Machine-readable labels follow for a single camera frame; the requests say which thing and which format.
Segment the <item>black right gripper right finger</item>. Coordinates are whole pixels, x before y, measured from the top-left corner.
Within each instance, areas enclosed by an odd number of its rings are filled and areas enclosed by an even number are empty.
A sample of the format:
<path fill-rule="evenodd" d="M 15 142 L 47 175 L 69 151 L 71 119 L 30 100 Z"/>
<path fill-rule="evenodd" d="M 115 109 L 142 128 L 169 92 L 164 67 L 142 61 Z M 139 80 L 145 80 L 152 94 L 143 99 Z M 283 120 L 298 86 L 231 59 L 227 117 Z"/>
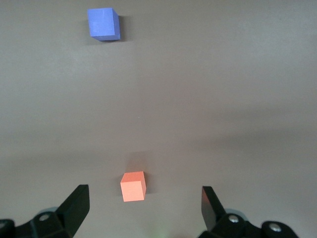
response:
<path fill-rule="evenodd" d="M 202 187 L 201 212 L 207 230 L 201 238 L 296 238 L 297 234 L 286 224 L 265 221 L 256 227 L 236 212 L 226 212 L 214 189 Z"/>

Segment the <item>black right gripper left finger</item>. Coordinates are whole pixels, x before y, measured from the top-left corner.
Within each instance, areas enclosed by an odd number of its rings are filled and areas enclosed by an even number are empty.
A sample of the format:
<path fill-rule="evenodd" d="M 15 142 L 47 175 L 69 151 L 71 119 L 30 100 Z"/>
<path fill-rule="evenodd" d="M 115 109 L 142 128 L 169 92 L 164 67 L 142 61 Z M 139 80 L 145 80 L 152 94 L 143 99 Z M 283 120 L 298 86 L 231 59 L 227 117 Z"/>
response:
<path fill-rule="evenodd" d="M 16 226 L 1 219 L 2 238 L 72 238 L 89 213 L 89 186 L 79 185 L 56 209 L 45 209 L 30 221 Z"/>

